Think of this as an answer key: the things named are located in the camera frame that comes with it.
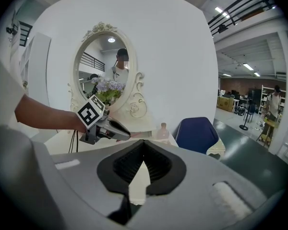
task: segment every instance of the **ornate mirror frame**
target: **ornate mirror frame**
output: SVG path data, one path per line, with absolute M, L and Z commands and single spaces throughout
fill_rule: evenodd
M 144 74 L 138 71 L 134 47 L 122 31 L 103 22 L 99 22 L 92 30 L 87 31 L 77 47 L 71 69 L 72 79 L 71 83 L 68 84 L 71 88 L 69 92 L 72 93 L 71 111 L 76 112 L 87 100 L 85 94 L 80 91 L 80 59 L 87 46 L 100 35 L 110 35 L 119 38 L 125 44 L 129 55 L 129 74 L 126 87 L 121 97 L 109 107 L 110 116 L 122 122 L 131 132 L 154 130 L 156 126 L 147 110 L 147 105 L 141 92 Z

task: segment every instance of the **black railing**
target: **black railing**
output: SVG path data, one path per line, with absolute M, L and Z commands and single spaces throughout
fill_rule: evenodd
M 101 71 L 105 71 L 105 64 L 100 60 L 97 60 L 93 56 L 89 55 L 88 53 L 84 52 L 81 56 L 80 63 L 85 64 L 87 66 L 96 68 Z
M 274 6 L 275 3 L 273 0 L 236 0 L 208 22 L 211 34 L 213 36 L 217 33 L 221 33 L 228 29 L 228 26 L 236 25 L 237 21 L 245 20 L 253 14 L 255 15 L 261 11 L 263 12 L 264 9 L 272 9 Z
M 25 45 L 27 44 L 28 36 L 32 29 L 32 26 L 21 21 L 19 21 L 19 24 L 20 24 L 20 29 L 21 29 L 19 45 L 25 47 Z

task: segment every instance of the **small bottle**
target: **small bottle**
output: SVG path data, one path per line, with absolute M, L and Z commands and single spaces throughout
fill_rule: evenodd
M 157 132 L 157 140 L 163 140 L 167 139 L 169 137 L 169 131 L 167 130 L 167 124 L 162 123 L 161 124 L 161 129 L 158 130 Z

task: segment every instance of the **black stand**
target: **black stand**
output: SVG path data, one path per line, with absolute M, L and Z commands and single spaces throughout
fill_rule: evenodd
M 248 129 L 249 129 L 249 128 L 247 128 L 247 127 L 245 126 L 245 124 L 246 124 L 246 120 L 248 120 L 251 103 L 252 103 L 252 100 L 249 100 L 249 108 L 248 108 L 248 113 L 247 113 L 247 115 L 246 115 L 246 119 L 245 119 L 244 125 L 239 125 L 239 127 L 240 127 L 241 129 L 243 129 L 243 130 L 248 130 Z

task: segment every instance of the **blue chair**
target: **blue chair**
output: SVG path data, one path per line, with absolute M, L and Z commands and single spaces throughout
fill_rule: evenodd
M 251 106 L 250 106 L 250 111 L 249 111 L 249 112 L 248 112 L 248 111 L 245 112 L 244 117 L 243 117 L 243 120 L 244 120 L 244 118 L 245 118 L 245 115 L 247 115 L 247 113 L 248 113 L 248 114 L 250 115 L 249 121 L 250 121 L 250 118 L 251 118 L 251 116 L 252 116 L 252 119 L 251 119 L 251 122 L 252 122 L 255 111 L 256 111 L 256 105 L 255 105 L 255 104 L 251 104 Z
M 175 140 L 180 148 L 206 154 L 219 137 L 208 118 L 191 117 L 181 121 Z

